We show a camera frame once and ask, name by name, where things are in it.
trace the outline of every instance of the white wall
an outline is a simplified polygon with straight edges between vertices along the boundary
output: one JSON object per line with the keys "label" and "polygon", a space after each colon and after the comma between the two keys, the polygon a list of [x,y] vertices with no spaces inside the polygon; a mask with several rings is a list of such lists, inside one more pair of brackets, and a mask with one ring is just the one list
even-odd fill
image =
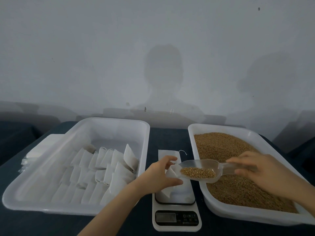
{"label": "white wall", "polygon": [[88,116],[238,125],[290,150],[315,136],[314,8],[0,0],[0,119],[44,131]]}

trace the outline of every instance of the person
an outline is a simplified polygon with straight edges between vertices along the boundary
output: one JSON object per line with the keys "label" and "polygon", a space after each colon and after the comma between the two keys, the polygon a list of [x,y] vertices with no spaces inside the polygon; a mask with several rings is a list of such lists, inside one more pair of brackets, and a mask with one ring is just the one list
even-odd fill
{"label": "person", "polygon": [[[141,197],[166,187],[181,185],[183,183],[181,179],[165,176],[165,169],[173,165],[171,161],[176,159],[175,156],[165,156],[153,163],[105,206],[79,235],[116,235]],[[235,173],[249,178],[257,186],[271,194],[297,202],[315,217],[315,187],[294,174],[273,156],[246,151],[238,157],[226,160],[226,162],[256,166],[258,170],[255,172],[237,169]]]}

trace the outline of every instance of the transparent scoop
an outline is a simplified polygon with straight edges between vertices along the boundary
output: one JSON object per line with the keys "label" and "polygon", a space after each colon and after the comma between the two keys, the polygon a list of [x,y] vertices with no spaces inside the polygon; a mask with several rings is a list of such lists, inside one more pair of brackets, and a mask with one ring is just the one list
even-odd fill
{"label": "transparent scoop", "polygon": [[[191,178],[187,175],[184,175],[180,172],[182,168],[185,167],[197,167],[197,168],[202,168],[202,169],[211,169],[215,173],[214,178]],[[183,161],[180,164],[175,164],[170,167],[177,178],[187,178],[190,180],[195,180],[195,181],[202,181],[206,183],[215,183],[219,180],[219,178],[222,175],[234,175],[234,171],[236,169],[248,169],[251,171],[257,171],[257,167],[255,166],[248,166],[244,164],[238,164],[238,163],[219,163],[216,160],[211,160],[211,159],[203,159],[203,160],[187,160]]]}

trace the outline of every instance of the brown grain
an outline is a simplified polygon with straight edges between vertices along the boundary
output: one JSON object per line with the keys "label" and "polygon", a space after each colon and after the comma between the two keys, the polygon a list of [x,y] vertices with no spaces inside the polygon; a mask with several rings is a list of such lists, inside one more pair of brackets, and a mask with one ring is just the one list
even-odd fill
{"label": "brown grain", "polygon": [[[245,151],[258,152],[247,142],[225,133],[212,132],[194,137],[200,159],[225,162]],[[207,183],[207,188],[214,198],[226,204],[298,213],[291,200],[272,195],[237,175],[223,175],[216,183]]]}
{"label": "brown grain", "polygon": [[215,177],[215,173],[212,169],[203,169],[203,168],[198,168],[198,167],[185,167],[185,168],[182,168],[180,172],[191,178],[209,179],[209,178]]}

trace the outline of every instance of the scoop handle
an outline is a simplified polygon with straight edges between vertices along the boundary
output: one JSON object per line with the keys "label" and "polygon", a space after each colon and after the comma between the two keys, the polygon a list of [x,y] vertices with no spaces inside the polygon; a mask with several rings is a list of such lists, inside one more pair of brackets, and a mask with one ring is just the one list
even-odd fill
{"label": "scoop handle", "polygon": [[222,165],[222,174],[223,175],[235,175],[235,170],[236,169],[247,169],[251,170],[253,172],[258,171],[256,166],[249,166],[249,165],[244,165],[244,164],[239,164],[239,163],[220,163]]}

